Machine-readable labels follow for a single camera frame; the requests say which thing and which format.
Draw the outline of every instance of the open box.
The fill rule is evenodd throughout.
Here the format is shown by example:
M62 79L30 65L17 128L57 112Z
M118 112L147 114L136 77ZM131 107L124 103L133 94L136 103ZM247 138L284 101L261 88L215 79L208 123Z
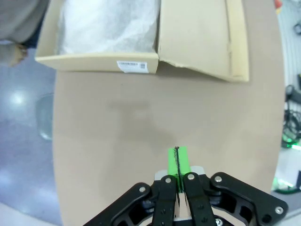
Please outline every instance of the open box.
M52 0L35 59L59 71L156 73L159 61L227 81L249 81L242 0L161 0L157 53L55 55L64 0Z

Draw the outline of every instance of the person's arm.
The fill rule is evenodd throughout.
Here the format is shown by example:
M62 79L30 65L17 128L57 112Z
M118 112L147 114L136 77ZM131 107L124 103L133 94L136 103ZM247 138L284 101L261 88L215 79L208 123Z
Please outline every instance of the person's arm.
M0 65L14 66L27 56L27 50L19 44L0 45Z

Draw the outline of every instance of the box lid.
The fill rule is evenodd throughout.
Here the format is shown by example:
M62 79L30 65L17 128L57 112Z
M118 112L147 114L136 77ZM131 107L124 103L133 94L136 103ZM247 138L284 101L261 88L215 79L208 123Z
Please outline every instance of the box lid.
M248 81L242 0L162 0L158 55L176 67Z

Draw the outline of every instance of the red object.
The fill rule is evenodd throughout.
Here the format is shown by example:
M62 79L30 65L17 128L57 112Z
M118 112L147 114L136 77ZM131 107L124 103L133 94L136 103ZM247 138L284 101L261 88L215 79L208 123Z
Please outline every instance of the red object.
M276 8L282 7L282 2L281 2L281 0L275 0L275 7L276 7Z

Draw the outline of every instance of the white tissue paper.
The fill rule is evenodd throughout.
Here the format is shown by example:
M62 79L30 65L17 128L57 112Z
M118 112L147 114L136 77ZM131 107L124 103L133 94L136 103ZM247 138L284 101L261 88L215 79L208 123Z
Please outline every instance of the white tissue paper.
M160 0L66 0L58 54L155 52Z

